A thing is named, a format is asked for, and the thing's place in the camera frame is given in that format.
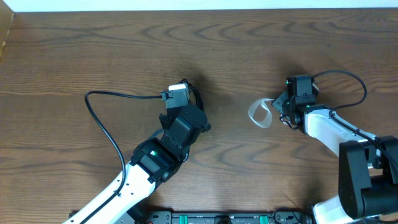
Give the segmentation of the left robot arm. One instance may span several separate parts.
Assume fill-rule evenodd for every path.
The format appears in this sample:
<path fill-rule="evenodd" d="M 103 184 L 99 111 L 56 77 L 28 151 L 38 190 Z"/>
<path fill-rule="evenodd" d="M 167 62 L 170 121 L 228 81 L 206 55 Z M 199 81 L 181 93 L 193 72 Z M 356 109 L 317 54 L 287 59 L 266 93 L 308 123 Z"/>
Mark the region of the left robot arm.
<path fill-rule="evenodd" d="M 130 208 L 148 197 L 176 174 L 189 158 L 190 146 L 210 129 L 203 110 L 195 105 L 181 108 L 162 137 L 153 136 L 138 145 L 126 175 L 119 174 L 99 195 L 65 221 L 69 223 L 116 223 Z"/>

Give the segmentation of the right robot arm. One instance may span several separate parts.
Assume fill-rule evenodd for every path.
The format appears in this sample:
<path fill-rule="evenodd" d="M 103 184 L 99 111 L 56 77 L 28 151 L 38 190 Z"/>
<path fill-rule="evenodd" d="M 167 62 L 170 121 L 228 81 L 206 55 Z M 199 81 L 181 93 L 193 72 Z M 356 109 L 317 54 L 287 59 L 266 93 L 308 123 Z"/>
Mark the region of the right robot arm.
<path fill-rule="evenodd" d="M 397 138 L 378 137 L 318 104 L 314 77 L 296 75 L 273 102 L 280 120 L 319 140 L 339 159 L 338 194 L 312 207 L 313 223 L 382 223 L 397 212 Z"/>

